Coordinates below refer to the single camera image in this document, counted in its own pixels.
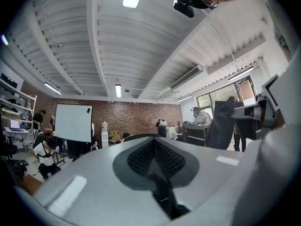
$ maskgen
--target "computer monitor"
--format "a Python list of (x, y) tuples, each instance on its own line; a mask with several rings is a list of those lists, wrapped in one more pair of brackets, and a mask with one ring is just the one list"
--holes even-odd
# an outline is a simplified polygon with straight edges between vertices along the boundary
[(20, 129), (19, 121), (16, 120), (9, 120), (9, 121), (10, 121), (10, 128)]

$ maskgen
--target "white ceiling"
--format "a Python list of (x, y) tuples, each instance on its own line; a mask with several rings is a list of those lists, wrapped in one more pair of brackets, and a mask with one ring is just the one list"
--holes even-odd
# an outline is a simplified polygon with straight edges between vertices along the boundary
[(196, 9), (190, 19), (173, 1), (140, 0), (132, 9), (122, 0), (29, 0), (8, 28), (8, 49), (0, 57), (48, 94), (44, 82), (62, 91), (60, 97), (117, 100), (115, 84), (121, 84), (125, 101), (166, 103), (237, 70), (230, 62), (185, 90), (164, 94), (196, 65), (208, 70), (231, 57), (230, 50), (244, 49), (237, 58), (242, 67), (264, 57), (264, 39), (253, 46), (270, 20), (263, 0), (207, 9), (210, 19)]

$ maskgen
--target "whiteboard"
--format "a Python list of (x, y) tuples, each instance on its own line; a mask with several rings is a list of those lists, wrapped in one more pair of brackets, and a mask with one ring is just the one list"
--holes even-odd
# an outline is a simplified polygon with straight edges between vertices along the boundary
[(57, 104), (55, 136), (63, 139), (91, 142), (91, 105)]

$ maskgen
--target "red brick wall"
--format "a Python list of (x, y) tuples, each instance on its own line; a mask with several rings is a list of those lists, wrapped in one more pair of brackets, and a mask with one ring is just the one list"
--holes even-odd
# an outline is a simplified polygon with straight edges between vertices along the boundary
[(92, 105), (92, 123), (95, 133), (101, 138), (102, 122), (107, 121), (110, 130), (118, 130), (122, 136), (124, 132), (130, 134), (156, 133), (155, 125), (158, 119), (165, 119), (168, 126), (182, 124), (182, 113), (179, 105), (107, 102), (94, 100), (70, 100), (51, 98), (24, 81), (22, 92), (31, 96), (38, 96), (35, 112), (45, 109), (43, 128), (51, 128), (51, 115), (55, 114), (56, 104)]

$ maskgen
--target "white shirt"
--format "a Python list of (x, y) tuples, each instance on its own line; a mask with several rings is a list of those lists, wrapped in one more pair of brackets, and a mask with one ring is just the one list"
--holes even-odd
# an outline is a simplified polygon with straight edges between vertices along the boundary
[(208, 117), (207, 113), (200, 111), (199, 115), (195, 118), (194, 121), (197, 121), (199, 124), (210, 124), (211, 120)]
[[(43, 149), (43, 144), (42, 144), (42, 143), (38, 144), (38, 145), (33, 149), (33, 151), (34, 151), (34, 154), (35, 154), (35, 155), (40, 154), (41, 156), (46, 155), (46, 154), (45, 154), (45, 151), (46, 151), (47, 153), (49, 153), (49, 151), (48, 151), (46, 148), (45, 148), (45, 151), (44, 151), (44, 149)], [(39, 160), (40, 160), (40, 164), (44, 164), (45, 166), (51, 166), (53, 163), (55, 163), (55, 161), (53, 160), (52, 156), (51, 156), (51, 157), (40, 157), (40, 156), (39, 156)]]

